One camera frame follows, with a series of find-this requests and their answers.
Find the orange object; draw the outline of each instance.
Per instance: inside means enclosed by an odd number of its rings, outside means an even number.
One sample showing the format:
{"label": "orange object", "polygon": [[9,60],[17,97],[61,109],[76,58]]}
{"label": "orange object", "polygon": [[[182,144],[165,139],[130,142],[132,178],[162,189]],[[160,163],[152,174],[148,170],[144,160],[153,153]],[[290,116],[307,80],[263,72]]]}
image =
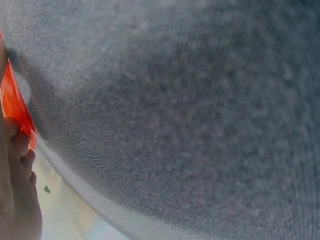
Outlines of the orange object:
{"label": "orange object", "polygon": [[34,150],[37,130],[19,90],[10,61],[6,66],[0,86],[0,96],[3,115],[19,121],[22,130],[30,137],[29,148]]}

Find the gray sweatpants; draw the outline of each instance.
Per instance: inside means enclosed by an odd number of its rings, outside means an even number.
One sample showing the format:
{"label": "gray sweatpants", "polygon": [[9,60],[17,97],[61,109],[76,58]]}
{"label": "gray sweatpants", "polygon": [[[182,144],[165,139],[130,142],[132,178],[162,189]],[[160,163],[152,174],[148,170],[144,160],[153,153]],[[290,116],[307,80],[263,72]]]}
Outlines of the gray sweatpants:
{"label": "gray sweatpants", "polygon": [[1,0],[0,29],[50,162],[130,239],[320,238],[318,0]]}

